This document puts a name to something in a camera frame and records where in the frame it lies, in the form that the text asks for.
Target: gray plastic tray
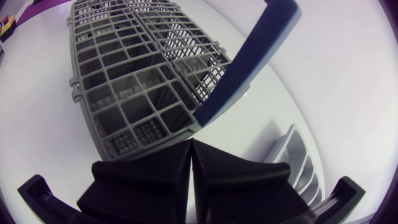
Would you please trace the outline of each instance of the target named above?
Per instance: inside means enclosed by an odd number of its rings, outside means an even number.
[[[72,98],[104,161],[128,159],[189,137],[194,112],[231,63],[168,1],[74,2]]]

